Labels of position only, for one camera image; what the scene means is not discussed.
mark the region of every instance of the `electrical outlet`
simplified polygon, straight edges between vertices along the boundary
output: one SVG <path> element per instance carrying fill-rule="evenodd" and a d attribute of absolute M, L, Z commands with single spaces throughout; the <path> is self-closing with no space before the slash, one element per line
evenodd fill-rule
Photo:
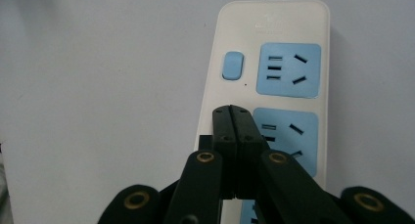
<path fill-rule="evenodd" d="M 318 149 L 315 113 L 258 108 L 253 118 L 271 149 L 290 154 L 311 177 L 315 176 Z"/>
<path fill-rule="evenodd" d="M 240 106 L 272 148 L 289 152 L 324 189 L 329 11 L 316 0 L 232 2 L 222 8 L 207 72 L 199 135 L 212 111 Z M 224 201 L 221 223 L 257 223 L 254 202 Z"/>
<path fill-rule="evenodd" d="M 263 95 L 315 98 L 320 86 L 320 59 L 317 44 L 263 44 L 256 91 Z"/>

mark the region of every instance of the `white power strip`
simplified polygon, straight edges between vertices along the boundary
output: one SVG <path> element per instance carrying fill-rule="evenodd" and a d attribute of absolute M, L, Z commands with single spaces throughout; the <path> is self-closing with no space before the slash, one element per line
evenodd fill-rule
<path fill-rule="evenodd" d="M 329 10 L 316 0 L 245 1 L 219 14 L 195 149 L 212 131 L 212 111 L 251 112 L 271 148 L 297 158 L 325 187 Z M 226 201 L 222 223 L 250 223 Z"/>

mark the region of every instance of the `bolt hole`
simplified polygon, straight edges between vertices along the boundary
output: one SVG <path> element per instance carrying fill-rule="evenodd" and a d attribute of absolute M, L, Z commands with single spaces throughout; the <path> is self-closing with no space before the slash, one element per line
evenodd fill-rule
<path fill-rule="evenodd" d="M 353 197 L 355 202 L 370 211 L 380 212 L 385 209 L 384 204 L 381 201 L 369 194 L 358 193 Z"/>
<path fill-rule="evenodd" d="M 140 191 L 130 194 L 124 200 L 124 206 L 128 209 L 138 209 L 147 204 L 150 200 L 150 195 L 147 192 Z"/>
<path fill-rule="evenodd" d="M 212 153 L 200 153 L 198 154 L 197 159 L 200 162 L 211 162 L 214 160 L 214 155 Z"/>
<path fill-rule="evenodd" d="M 273 153 L 269 155 L 269 159 L 271 159 L 271 161 L 276 162 L 276 163 L 285 163 L 287 162 L 287 158 L 279 153 Z"/>

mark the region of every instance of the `blue switch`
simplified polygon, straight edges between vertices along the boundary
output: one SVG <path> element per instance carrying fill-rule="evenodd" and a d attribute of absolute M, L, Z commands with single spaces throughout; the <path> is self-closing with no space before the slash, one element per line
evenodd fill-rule
<path fill-rule="evenodd" d="M 237 80 L 241 78 L 244 55 L 241 52 L 230 51 L 225 55 L 222 76 L 227 80 Z"/>

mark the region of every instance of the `blue outlet panel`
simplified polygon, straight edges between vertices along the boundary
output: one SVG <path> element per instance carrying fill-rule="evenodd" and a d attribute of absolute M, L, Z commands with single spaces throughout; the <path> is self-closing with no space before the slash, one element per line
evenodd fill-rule
<path fill-rule="evenodd" d="M 310 176 L 317 173 L 318 117 L 313 112 L 258 108 L 253 118 L 271 149 L 291 154 Z M 256 219 L 254 201 L 244 201 L 240 224 Z"/>
<path fill-rule="evenodd" d="M 316 98 L 320 87 L 321 48 L 317 44 L 265 43 L 259 55 L 256 92 Z"/>

